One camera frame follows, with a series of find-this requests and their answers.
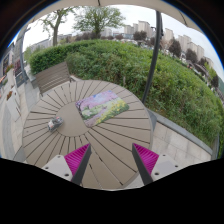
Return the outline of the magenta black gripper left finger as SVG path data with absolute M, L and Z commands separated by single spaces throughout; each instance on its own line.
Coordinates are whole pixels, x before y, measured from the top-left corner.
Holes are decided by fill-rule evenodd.
M 42 169 L 75 183 L 76 185 L 80 185 L 90 155 L 91 145 L 86 144 L 65 156 L 56 155 L 46 165 L 44 165 Z

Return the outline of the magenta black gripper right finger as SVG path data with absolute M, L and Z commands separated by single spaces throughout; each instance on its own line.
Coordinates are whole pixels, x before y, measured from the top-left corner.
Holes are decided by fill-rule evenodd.
M 169 155 L 158 155 L 136 143 L 132 144 L 132 154 L 145 185 L 181 169 L 181 166 Z

